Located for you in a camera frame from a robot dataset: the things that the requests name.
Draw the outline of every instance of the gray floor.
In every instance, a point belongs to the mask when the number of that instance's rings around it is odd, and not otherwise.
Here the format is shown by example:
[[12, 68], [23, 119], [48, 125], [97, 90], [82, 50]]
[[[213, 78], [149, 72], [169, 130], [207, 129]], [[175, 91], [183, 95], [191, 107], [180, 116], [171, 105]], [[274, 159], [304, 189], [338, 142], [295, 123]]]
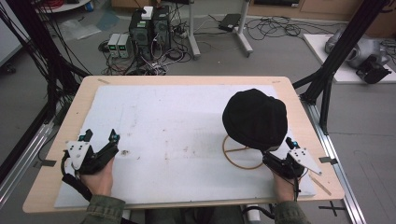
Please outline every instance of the gray floor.
[[[81, 23], [88, 25], [99, 22], [105, 12], [104, 9], [97, 9], [87, 13], [77, 9], [60, 13], [57, 17], [59, 21], [66, 21], [84, 16]], [[208, 19], [197, 20], [195, 26]], [[112, 33], [126, 32], [128, 24], [127, 20], [119, 20], [106, 31], [87, 39], [71, 40], [67, 44], [93, 74], [99, 75], [106, 68], [106, 61], [97, 46]], [[208, 22], [205, 27], [213, 25]], [[279, 76], [294, 82], [320, 67], [305, 42], [295, 37], [265, 38], [262, 41], [248, 37], [254, 49], [249, 58], [245, 57], [232, 35], [198, 35], [196, 38], [202, 57], [198, 61], [171, 65], [168, 76]], [[0, 162], [46, 102], [46, 82], [28, 55], [22, 51], [11, 61], [17, 67], [17, 73], [10, 75], [2, 72], [0, 76]], [[297, 92], [302, 93], [304, 89], [300, 88]], [[396, 184], [393, 175], [396, 171], [395, 93], [394, 84], [332, 86], [330, 137], [367, 223], [394, 223], [396, 219], [396, 193], [393, 190]], [[84, 213], [23, 213], [22, 205], [38, 171], [32, 164], [0, 210], [0, 222], [79, 223]], [[318, 209], [319, 206], [330, 206], [329, 202], [301, 205], [312, 223], [349, 223], [344, 211], [337, 211], [336, 217], [332, 210]], [[343, 205], [334, 202], [334, 206]], [[271, 223], [264, 217], [262, 219], [262, 223]]]

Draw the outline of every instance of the wooden table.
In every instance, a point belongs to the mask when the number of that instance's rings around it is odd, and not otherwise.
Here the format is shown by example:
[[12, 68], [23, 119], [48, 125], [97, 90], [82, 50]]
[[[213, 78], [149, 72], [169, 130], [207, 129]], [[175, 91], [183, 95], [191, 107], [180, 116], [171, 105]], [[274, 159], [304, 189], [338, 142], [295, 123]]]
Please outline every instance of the wooden table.
[[[64, 142], [76, 139], [80, 128], [91, 108], [96, 90], [104, 85], [272, 85], [277, 96], [282, 100], [288, 110], [289, 126], [293, 129], [294, 138], [300, 146], [310, 149], [311, 155], [317, 161], [323, 175], [310, 175], [317, 194], [309, 198], [299, 198], [299, 201], [341, 200], [344, 191], [329, 163], [320, 163], [318, 158], [326, 157], [322, 145], [305, 114], [303, 106], [290, 81], [286, 77], [86, 77], [71, 105], [62, 127], [60, 128], [47, 160], [57, 161], [54, 167], [42, 167], [32, 189], [23, 205], [26, 213], [62, 212], [83, 210], [83, 208], [54, 208], [54, 204], [62, 184], [60, 169], [61, 158], [64, 155]], [[217, 204], [247, 204], [247, 203], [273, 203], [274, 200], [239, 200], [222, 202], [186, 203], [183, 206], [205, 206]], [[150, 206], [130, 205], [129, 208], [160, 207], [163, 204]]]

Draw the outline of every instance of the computer tower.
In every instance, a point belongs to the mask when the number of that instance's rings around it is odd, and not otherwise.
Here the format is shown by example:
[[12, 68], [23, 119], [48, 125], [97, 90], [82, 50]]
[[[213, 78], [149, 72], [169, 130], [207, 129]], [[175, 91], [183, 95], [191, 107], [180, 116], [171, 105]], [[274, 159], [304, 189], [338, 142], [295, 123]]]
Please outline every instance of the computer tower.
[[129, 25], [129, 33], [134, 48], [134, 54], [140, 52], [146, 60], [152, 60], [151, 43], [153, 40], [153, 26], [152, 21], [142, 20], [142, 12], [136, 11], [132, 15], [131, 23]]
[[169, 6], [154, 8], [152, 22], [154, 36], [157, 36], [157, 49], [167, 50], [171, 48]]

